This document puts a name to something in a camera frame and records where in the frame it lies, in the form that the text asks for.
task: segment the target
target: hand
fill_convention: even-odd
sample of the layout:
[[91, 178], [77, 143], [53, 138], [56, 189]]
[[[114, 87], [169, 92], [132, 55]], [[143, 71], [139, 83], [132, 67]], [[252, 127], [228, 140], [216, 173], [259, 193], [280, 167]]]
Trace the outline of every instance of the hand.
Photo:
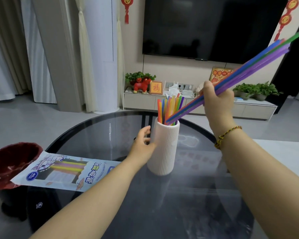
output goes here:
[[150, 134], [150, 126], [140, 129], [134, 140], [131, 151], [125, 159], [131, 161], [133, 165], [136, 165], [137, 169], [140, 169], [147, 163], [156, 148], [155, 143], [146, 145], [146, 143], [150, 141], [150, 138], [145, 137], [147, 134]]
[[199, 94], [204, 94], [205, 113], [216, 138], [237, 126], [231, 114], [231, 109], [234, 106], [232, 90], [226, 90], [217, 96], [213, 84], [210, 81], [205, 81], [204, 88]]

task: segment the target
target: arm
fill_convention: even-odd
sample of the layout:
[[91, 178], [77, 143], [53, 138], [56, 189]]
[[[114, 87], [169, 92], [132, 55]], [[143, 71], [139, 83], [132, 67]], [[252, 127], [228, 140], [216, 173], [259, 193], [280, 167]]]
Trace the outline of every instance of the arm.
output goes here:
[[110, 225], [137, 171], [149, 160], [156, 145], [145, 145], [150, 126], [140, 130], [127, 158], [91, 189], [60, 210], [31, 239], [101, 238]]
[[[234, 95], [227, 90], [217, 97], [209, 81], [203, 92], [206, 116], [218, 138], [237, 126], [231, 115]], [[299, 238], [299, 177], [241, 129], [228, 133], [220, 148], [243, 199], [268, 237]]]

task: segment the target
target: white ribbed vase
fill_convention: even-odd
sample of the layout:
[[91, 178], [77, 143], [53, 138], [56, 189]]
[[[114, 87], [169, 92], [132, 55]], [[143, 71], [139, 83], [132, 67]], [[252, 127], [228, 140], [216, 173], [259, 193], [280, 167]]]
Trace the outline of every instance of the white ribbed vase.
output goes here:
[[155, 119], [151, 142], [157, 144], [152, 157], [147, 162], [148, 169], [156, 175], [167, 175], [172, 172], [179, 133], [179, 121], [175, 126], [166, 126]]

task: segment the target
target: black tv screen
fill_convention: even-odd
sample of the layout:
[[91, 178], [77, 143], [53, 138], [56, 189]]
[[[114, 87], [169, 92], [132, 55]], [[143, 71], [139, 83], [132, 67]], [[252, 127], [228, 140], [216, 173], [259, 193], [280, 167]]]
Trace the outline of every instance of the black tv screen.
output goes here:
[[288, 0], [146, 0], [143, 54], [243, 64], [265, 49]]

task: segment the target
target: beige curtain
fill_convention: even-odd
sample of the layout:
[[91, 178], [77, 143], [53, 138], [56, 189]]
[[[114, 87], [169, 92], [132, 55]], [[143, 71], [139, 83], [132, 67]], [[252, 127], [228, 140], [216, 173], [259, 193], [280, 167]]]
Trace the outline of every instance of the beige curtain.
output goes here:
[[125, 63], [124, 63], [124, 50], [123, 50], [123, 38], [121, 32], [121, 21], [120, 21], [120, 5], [121, 0], [116, 0], [117, 5], [117, 98], [118, 106], [124, 108], [124, 85], [125, 85]]
[[92, 56], [84, 19], [85, 0], [75, 0], [79, 9], [79, 39], [82, 63], [84, 99], [87, 112], [96, 111], [95, 82], [92, 69]]
[[32, 90], [20, 0], [0, 0], [0, 48], [17, 92]]

